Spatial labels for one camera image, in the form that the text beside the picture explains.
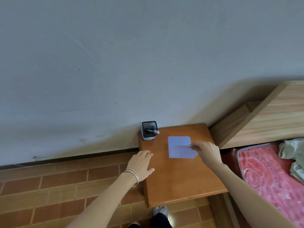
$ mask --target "hand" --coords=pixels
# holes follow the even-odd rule
[[[211,142],[194,142],[191,144],[192,149],[199,153],[202,161],[210,168],[223,165],[218,146]]]
[[[152,157],[153,154],[149,150],[139,151],[138,154],[133,155],[130,159],[127,169],[134,170],[138,175],[139,181],[143,181],[155,170],[154,168],[147,170]]]

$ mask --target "marker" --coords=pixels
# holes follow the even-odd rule
[[[159,131],[158,131],[158,130],[147,130],[147,131],[149,131],[149,132],[153,132],[153,133],[159,133]]]

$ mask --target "wall baseboard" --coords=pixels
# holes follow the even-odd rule
[[[101,157],[101,156],[107,156],[107,155],[113,155],[113,154],[119,154],[119,153],[138,152],[138,151],[139,151],[139,148],[137,147],[137,148],[120,149],[120,150],[113,150],[113,151],[107,151],[107,152],[101,152],[101,153],[89,153],[89,154],[83,154],[83,155],[71,156],[71,157],[61,157],[61,158],[54,158],[54,159],[41,160],[41,161],[4,165],[4,166],[0,166],[0,170],[8,170],[8,169],[21,168],[21,167],[36,166],[36,165],[43,165],[43,164],[49,164],[49,163],[72,161],[72,160],[79,160],[79,159],[85,159],[85,158]]]

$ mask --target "black pants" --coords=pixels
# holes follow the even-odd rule
[[[150,228],[172,228],[167,217],[161,213],[158,213],[157,215],[153,216],[150,220],[150,223]],[[136,224],[131,224],[129,228],[139,228],[139,226]]]

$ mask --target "wooden headboard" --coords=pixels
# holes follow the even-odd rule
[[[249,104],[210,129],[220,149],[304,136],[304,81],[284,81],[264,101]]]

